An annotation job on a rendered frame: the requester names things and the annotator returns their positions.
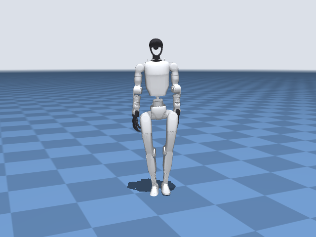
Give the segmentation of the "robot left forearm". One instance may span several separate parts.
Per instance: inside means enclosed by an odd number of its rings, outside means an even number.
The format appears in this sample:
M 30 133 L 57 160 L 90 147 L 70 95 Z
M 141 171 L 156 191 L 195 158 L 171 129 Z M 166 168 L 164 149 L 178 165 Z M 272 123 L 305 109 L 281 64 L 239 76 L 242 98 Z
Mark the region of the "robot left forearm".
M 180 97 L 181 97 L 181 92 L 180 93 L 174 93 L 173 95 L 173 111 L 176 112 L 177 109 L 180 110 Z M 181 110 L 180 110 L 181 112 Z

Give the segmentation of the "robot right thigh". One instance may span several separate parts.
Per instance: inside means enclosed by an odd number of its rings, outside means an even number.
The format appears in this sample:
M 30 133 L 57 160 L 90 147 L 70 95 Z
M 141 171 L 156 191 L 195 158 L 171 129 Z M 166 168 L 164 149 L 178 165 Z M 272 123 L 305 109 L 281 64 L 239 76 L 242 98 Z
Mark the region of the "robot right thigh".
M 140 127 L 146 155 L 152 154 L 152 157 L 156 157 L 156 149 L 153 147 L 151 119 L 151 111 L 142 113 L 140 115 Z

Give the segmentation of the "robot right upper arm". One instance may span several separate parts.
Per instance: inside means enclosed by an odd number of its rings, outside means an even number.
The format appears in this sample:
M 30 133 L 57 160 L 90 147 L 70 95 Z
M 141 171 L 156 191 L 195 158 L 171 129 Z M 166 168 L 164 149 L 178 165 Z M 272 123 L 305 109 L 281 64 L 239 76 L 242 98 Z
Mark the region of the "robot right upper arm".
M 145 69 L 145 63 L 142 64 L 138 64 L 135 67 L 135 75 L 134 75 L 134 83 L 135 83 L 135 87 L 134 87 L 134 94 L 142 94 L 143 88 L 141 87 L 141 83 L 142 83 L 142 72 Z

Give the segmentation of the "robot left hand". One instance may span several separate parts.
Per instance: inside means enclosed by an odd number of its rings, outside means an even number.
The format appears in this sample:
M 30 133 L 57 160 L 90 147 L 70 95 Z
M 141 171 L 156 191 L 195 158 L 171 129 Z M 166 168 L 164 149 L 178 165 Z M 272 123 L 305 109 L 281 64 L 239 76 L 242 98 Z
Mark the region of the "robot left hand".
M 179 123 L 180 110 L 179 110 L 179 109 L 177 109 L 177 110 L 176 110 L 176 113 L 177 113 L 177 115 L 178 115 L 178 123 Z

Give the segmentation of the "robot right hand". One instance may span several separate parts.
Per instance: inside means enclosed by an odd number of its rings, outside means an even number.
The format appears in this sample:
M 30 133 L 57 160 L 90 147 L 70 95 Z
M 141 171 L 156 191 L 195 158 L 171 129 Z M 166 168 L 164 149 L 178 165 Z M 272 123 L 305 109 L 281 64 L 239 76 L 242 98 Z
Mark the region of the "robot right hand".
M 138 124 L 138 119 L 137 119 L 137 117 L 139 117 L 139 111 L 136 110 L 136 111 L 135 111 L 135 115 L 132 114 L 132 116 L 133 116 L 133 119 L 132 119 L 133 128 L 134 128 L 136 131 L 140 132 L 140 130 L 138 130 L 138 127 L 139 127 L 139 128 L 141 128 L 141 127 L 139 126 L 139 124 Z

